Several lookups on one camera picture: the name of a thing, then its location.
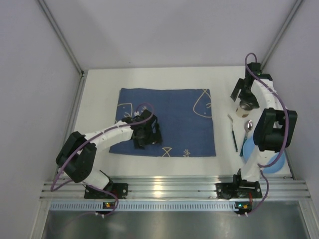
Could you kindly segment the beige cup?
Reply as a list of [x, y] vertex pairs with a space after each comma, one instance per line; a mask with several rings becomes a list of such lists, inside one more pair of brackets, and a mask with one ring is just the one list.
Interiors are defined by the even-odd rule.
[[253, 108], [251, 103], [240, 100], [239, 105], [236, 108], [236, 115], [240, 118], [246, 118], [250, 114], [252, 109]]

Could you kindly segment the black handled knife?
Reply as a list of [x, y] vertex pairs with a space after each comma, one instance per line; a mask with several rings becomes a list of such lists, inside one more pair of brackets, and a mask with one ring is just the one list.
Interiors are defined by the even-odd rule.
[[234, 147], [235, 147], [236, 152], [238, 152], [239, 150], [238, 150], [236, 136], [235, 136], [235, 132], [234, 132], [234, 128], [233, 128], [234, 121], [233, 121], [233, 118], [230, 114], [228, 114], [227, 117], [230, 119], [230, 122], [231, 122], [231, 132], [232, 132]]

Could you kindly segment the blue cloth placemat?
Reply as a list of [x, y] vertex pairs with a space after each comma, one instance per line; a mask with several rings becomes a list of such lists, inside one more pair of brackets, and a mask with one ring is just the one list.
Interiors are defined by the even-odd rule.
[[209, 89], [152, 90], [122, 88], [115, 120], [144, 110], [158, 118], [162, 143], [136, 149], [132, 141], [112, 146], [113, 154], [150, 157], [215, 157]]

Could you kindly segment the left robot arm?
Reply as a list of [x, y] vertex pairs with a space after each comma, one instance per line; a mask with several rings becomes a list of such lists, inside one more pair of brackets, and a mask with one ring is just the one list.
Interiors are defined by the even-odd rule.
[[98, 191], [107, 191], [113, 182], [106, 173], [94, 166], [96, 155], [126, 141], [132, 149], [137, 150], [160, 144], [162, 136], [158, 118], [152, 112], [144, 110], [140, 115], [123, 118], [100, 131], [87, 134], [75, 131], [62, 146], [56, 157], [56, 164], [71, 181], [89, 185]]

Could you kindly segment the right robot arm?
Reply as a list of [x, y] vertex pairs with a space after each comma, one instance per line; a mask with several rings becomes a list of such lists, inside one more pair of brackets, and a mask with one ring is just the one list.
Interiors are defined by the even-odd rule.
[[240, 169], [243, 180], [256, 182], [261, 170], [274, 165], [290, 145], [298, 114], [284, 106], [272, 77], [262, 73], [258, 62], [247, 64], [245, 77], [238, 79], [230, 98], [236, 102], [236, 114], [242, 118], [252, 110], [261, 111], [252, 134], [252, 153]]

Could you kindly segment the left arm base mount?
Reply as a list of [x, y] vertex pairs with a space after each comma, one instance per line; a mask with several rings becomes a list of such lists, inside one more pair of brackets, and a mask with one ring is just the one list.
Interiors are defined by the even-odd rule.
[[[128, 187], [127, 183], [113, 183], [103, 190], [115, 195], [118, 199], [125, 199], [128, 195]], [[85, 187], [85, 199], [113, 199], [112, 195], [105, 194], [104, 192], [93, 189], [92, 187]]]

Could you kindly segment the right frame post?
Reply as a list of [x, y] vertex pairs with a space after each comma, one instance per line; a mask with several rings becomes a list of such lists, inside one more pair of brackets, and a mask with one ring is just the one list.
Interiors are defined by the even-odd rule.
[[279, 25], [279, 29], [277, 33], [275, 34], [275, 37], [271, 41], [271, 44], [267, 48], [267, 51], [265, 53], [265, 56], [263, 57], [261, 61], [261, 70], [263, 70], [268, 62], [270, 61], [272, 55], [274, 54], [276, 48], [279, 46], [281, 40], [285, 36], [287, 30], [289, 29], [292, 21], [298, 14], [300, 8], [302, 7], [304, 0], [295, 0], [293, 1], [293, 5], [290, 7], [289, 12], [286, 14], [286, 17], [284, 21]]

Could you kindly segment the frame post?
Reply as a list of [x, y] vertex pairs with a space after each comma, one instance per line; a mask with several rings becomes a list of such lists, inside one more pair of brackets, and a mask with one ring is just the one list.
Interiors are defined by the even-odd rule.
[[286, 14], [286, 17], [284, 21], [279, 25], [279, 29], [277, 33], [275, 34], [275, 37], [271, 41], [271, 44], [267, 48], [267, 51], [265, 53], [265, 56], [263, 57], [261, 61], [261, 70], [263, 70], [268, 62], [270, 61], [272, 55], [274, 54], [276, 48], [279, 46], [281, 40], [285, 36], [287, 30], [289, 29], [292, 21], [298, 14], [300, 8], [302, 7], [304, 0], [295, 0], [293, 1], [293, 5], [290, 7], [289, 12]]
[[50, 26], [52, 27], [54, 33], [58, 37], [60, 43], [62, 44], [62, 47], [66, 54], [68, 55], [69, 59], [71, 60], [73, 66], [75, 67], [76, 71], [79, 75], [84, 74], [84, 70], [80, 66], [78, 60], [75, 57], [75, 54], [73, 53], [73, 50], [71, 49], [67, 39], [65, 38], [61, 28], [58, 25], [58, 22], [56, 21], [54, 15], [52, 14], [52, 11], [50, 10], [49, 6], [47, 5], [46, 1], [44, 0], [36, 0], [37, 4], [39, 5], [40, 9], [44, 13], [46, 19], [48, 20]]

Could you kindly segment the left frame post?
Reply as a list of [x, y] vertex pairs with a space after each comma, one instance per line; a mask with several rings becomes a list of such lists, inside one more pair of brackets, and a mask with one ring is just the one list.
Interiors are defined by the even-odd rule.
[[84, 74], [84, 70], [80, 66], [78, 60], [75, 57], [75, 54], [73, 53], [73, 50], [71, 49], [67, 39], [65, 38], [61, 28], [58, 25], [58, 22], [56, 21], [54, 15], [52, 14], [52, 11], [50, 10], [49, 6], [47, 5], [46, 1], [44, 0], [36, 0], [37, 4], [39, 5], [40, 9], [44, 13], [46, 19], [48, 20], [50, 26], [52, 27], [54, 33], [58, 37], [60, 43], [62, 44], [62, 47], [66, 54], [68, 55], [69, 59], [71, 60], [73, 66], [75, 67], [76, 71], [79, 75]]

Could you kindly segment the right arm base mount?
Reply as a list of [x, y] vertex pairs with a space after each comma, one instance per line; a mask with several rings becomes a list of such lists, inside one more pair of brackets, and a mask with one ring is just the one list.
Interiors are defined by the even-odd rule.
[[262, 198], [261, 187], [258, 181], [250, 182], [243, 180], [241, 175], [233, 175], [232, 182], [217, 183], [216, 192], [218, 199], [253, 199]]

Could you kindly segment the aluminium rail beam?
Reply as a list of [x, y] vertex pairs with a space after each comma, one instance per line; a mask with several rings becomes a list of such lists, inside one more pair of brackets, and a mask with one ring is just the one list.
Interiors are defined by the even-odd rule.
[[[306, 182], [285, 177], [269, 177], [260, 180], [261, 191], [268, 193], [269, 201], [309, 200], [311, 194]], [[150, 176], [114, 177], [115, 183], [127, 183], [127, 200], [216, 200], [217, 183], [232, 182], [232, 177], [217, 176]], [[55, 192], [50, 190], [52, 182], [44, 183], [41, 200], [80, 200], [84, 198], [84, 186], [70, 182]]]

